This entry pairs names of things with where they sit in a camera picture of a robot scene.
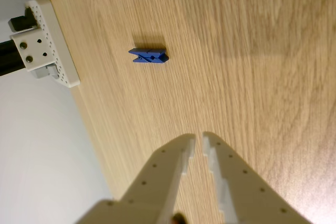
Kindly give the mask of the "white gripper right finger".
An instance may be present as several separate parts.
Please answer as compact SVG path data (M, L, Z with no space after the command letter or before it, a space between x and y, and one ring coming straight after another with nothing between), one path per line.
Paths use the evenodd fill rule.
M219 136L203 133L203 153L224 223L308 223Z

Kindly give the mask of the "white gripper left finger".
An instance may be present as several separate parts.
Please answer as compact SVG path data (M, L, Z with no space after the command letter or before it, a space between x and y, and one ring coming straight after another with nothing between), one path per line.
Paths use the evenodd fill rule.
M183 134L157 149L120 200L99 201L78 223L186 223L173 210L195 142L194 134Z

